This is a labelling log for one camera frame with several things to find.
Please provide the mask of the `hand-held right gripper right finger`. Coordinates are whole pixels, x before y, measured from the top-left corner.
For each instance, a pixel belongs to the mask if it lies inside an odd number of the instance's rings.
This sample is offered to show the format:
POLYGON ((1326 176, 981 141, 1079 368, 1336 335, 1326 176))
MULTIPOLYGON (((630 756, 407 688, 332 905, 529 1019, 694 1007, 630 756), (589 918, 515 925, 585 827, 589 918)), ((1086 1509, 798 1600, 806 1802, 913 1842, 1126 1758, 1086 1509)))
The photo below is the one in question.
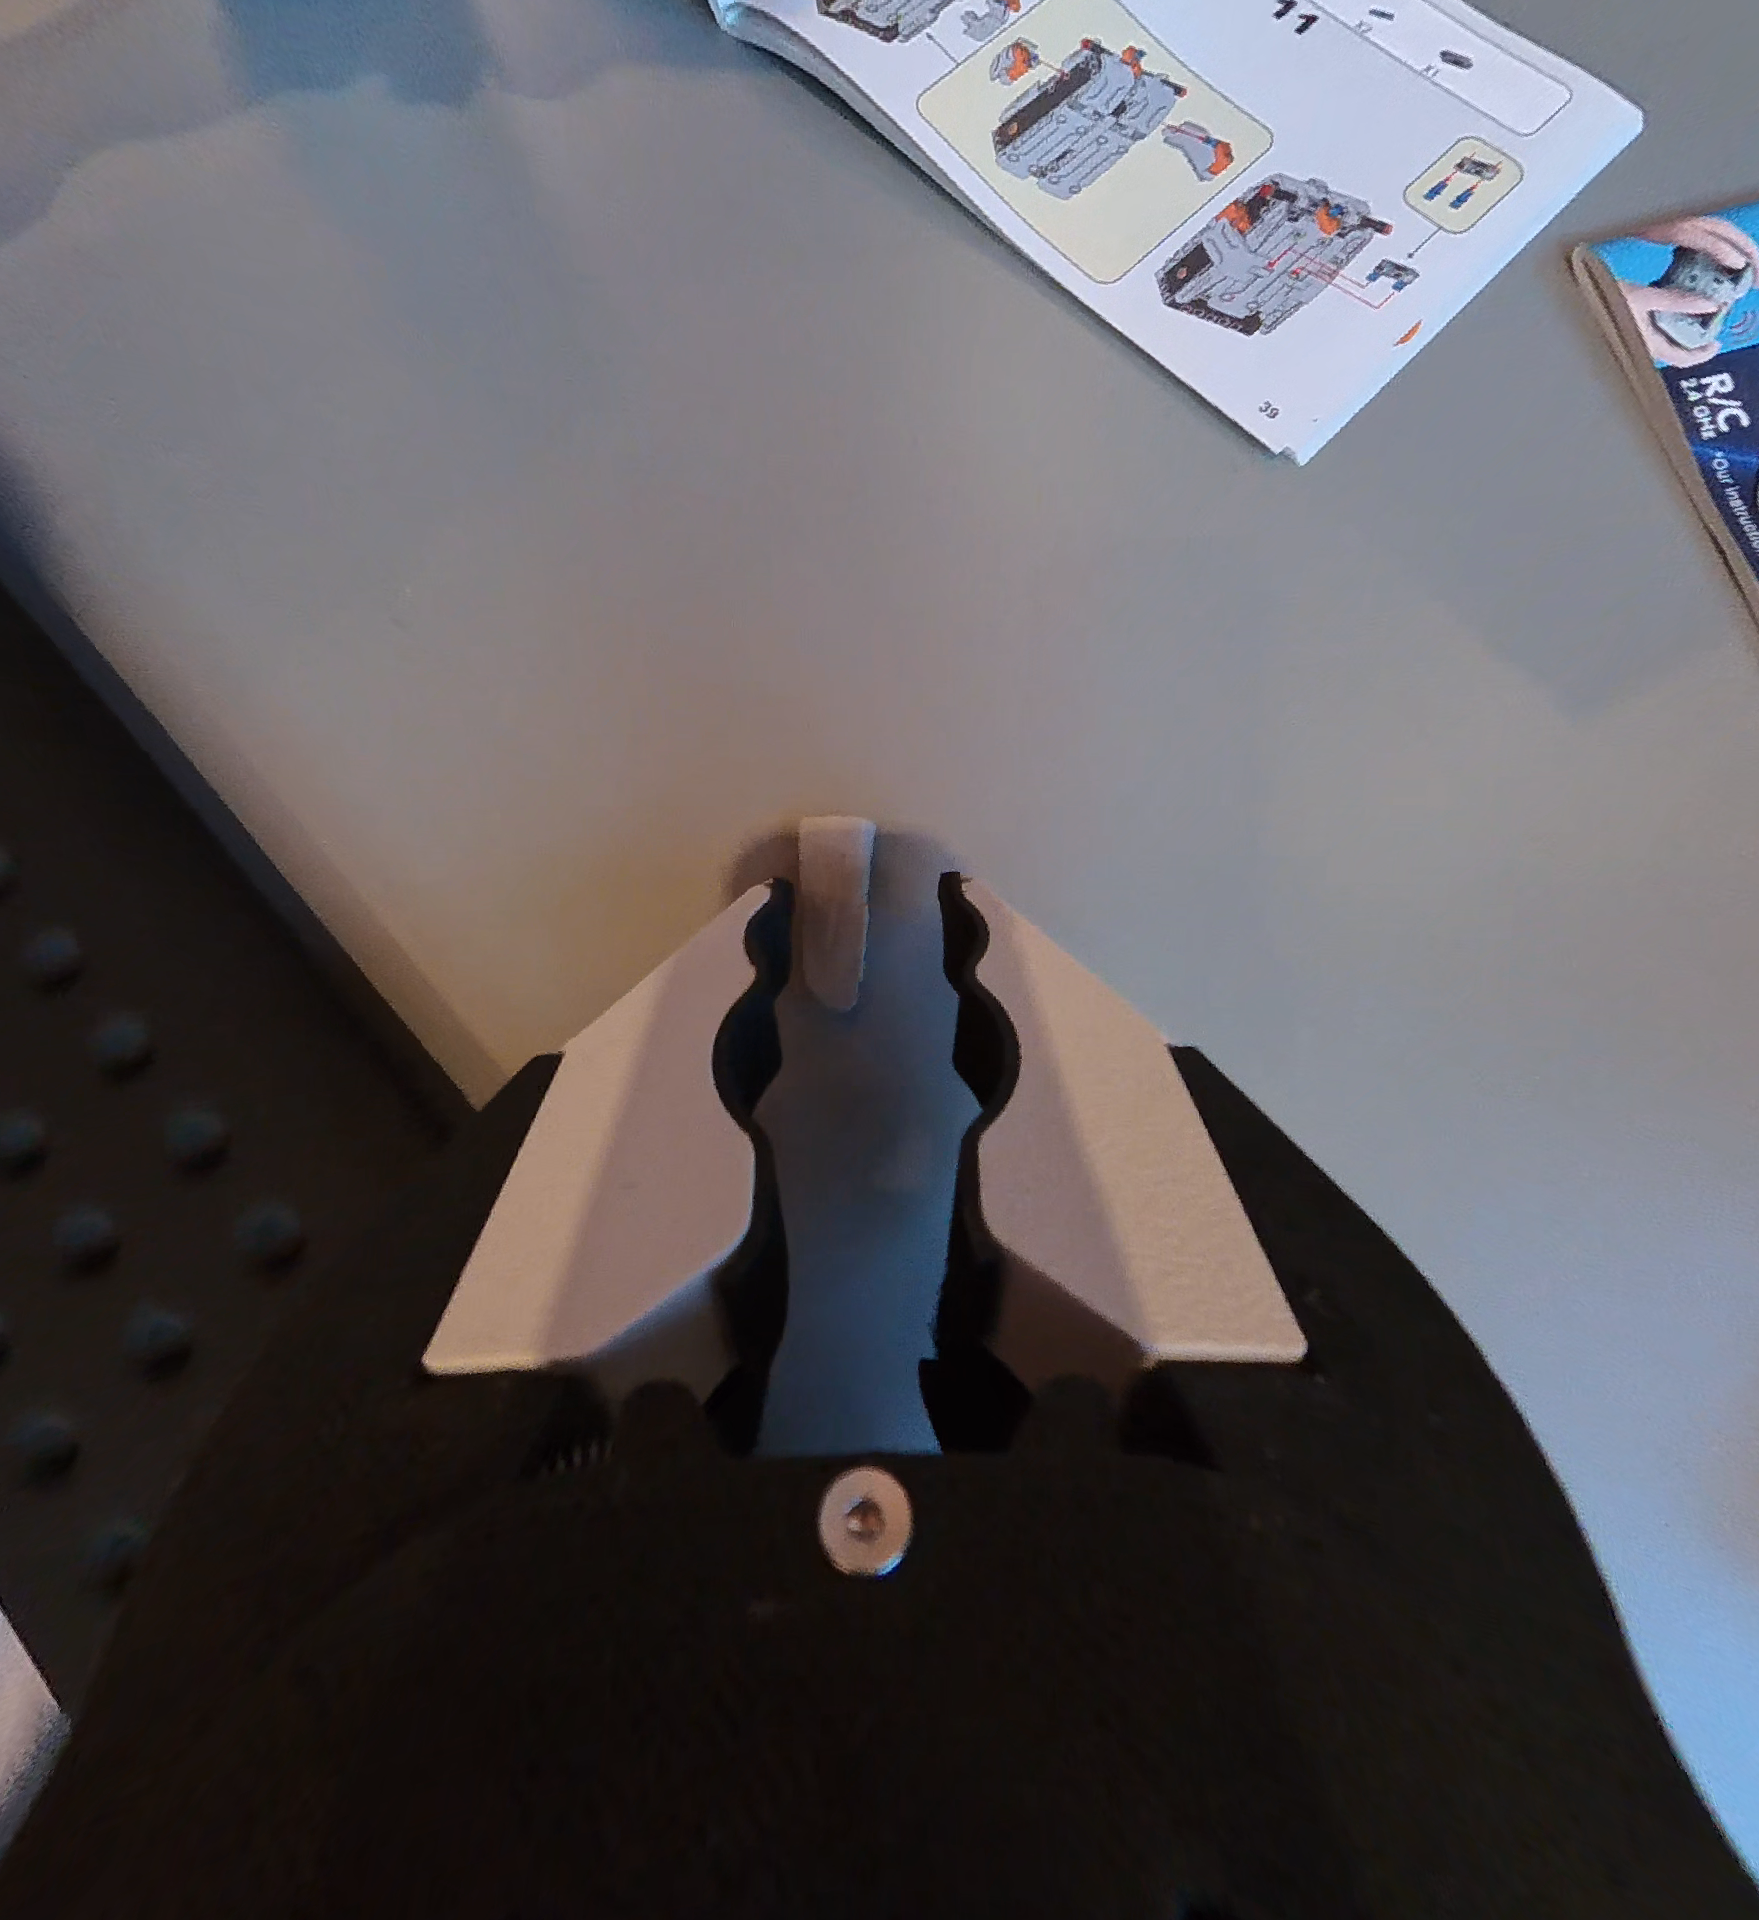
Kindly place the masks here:
POLYGON ((1169 1364, 1299 1364, 1307 1339, 1172 1044, 976 879, 937 882, 962 1134, 937 1412, 1017 1420, 1054 1379, 1124 1399, 1169 1364))

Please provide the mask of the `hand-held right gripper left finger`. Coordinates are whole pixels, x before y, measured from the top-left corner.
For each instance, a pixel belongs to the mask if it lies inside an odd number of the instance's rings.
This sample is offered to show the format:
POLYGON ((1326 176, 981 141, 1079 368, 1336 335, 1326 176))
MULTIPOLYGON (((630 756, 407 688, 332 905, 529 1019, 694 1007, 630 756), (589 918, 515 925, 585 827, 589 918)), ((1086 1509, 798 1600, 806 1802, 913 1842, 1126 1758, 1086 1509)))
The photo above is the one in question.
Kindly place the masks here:
POLYGON ((673 1379, 718 1429, 763 1423, 789 1257, 757 1107, 790 961, 793 886, 755 886, 565 1044, 429 1376, 673 1379))

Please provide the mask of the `small pale grey block piece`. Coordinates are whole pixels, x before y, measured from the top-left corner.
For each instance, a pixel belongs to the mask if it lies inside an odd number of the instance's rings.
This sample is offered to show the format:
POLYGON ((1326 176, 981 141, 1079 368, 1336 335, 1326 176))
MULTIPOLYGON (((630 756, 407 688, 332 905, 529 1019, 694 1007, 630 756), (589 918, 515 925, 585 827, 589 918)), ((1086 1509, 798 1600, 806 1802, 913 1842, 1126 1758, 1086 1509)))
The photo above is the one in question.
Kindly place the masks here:
POLYGON ((806 992, 827 1010, 854 1008, 864 970, 878 830, 846 815, 798 823, 797 941, 806 992))

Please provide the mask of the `grey desk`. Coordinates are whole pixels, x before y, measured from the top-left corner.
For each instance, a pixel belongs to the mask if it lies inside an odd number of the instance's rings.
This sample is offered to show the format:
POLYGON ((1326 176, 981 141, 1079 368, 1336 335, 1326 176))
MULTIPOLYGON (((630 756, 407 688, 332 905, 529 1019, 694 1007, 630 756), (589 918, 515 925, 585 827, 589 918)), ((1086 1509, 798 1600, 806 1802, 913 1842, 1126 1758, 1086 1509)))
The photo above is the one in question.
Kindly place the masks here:
POLYGON ((1307 469, 704 5, 0 5, 0 575, 483 1098, 883 830, 771 1105, 771 1438, 901 1443, 931 886, 1197 1044, 1511 1388, 1759 1878, 1759 645, 1566 275, 1759 198, 1759 5, 1307 469))

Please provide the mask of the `black perforated panel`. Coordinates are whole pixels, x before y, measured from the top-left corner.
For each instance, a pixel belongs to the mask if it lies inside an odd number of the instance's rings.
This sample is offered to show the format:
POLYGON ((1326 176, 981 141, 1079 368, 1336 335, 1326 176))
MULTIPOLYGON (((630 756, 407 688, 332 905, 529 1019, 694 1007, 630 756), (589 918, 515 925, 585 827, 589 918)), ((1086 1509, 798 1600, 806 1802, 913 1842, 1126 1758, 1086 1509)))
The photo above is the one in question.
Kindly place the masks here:
POLYGON ((61 1709, 269 1331, 467 1112, 0 585, 0 1607, 61 1709))

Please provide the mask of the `open white instruction booklet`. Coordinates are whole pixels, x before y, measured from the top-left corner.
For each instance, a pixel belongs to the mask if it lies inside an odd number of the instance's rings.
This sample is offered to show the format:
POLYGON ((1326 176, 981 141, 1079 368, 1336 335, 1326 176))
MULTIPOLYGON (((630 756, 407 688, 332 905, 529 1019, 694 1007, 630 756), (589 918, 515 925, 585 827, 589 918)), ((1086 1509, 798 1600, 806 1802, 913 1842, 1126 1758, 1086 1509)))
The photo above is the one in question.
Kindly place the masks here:
POLYGON ((1642 129, 1468 5, 710 11, 1294 465, 1642 129))

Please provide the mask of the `closed blue instruction booklet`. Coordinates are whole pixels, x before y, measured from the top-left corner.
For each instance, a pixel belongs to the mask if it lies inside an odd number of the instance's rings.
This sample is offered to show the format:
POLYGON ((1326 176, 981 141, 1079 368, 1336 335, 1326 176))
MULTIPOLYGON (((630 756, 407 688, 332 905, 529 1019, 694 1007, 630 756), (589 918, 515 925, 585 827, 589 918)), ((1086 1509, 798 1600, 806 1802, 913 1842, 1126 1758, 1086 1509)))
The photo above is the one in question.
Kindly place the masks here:
POLYGON ((1570 257, 1759 628, 1759 202, 1570 257))

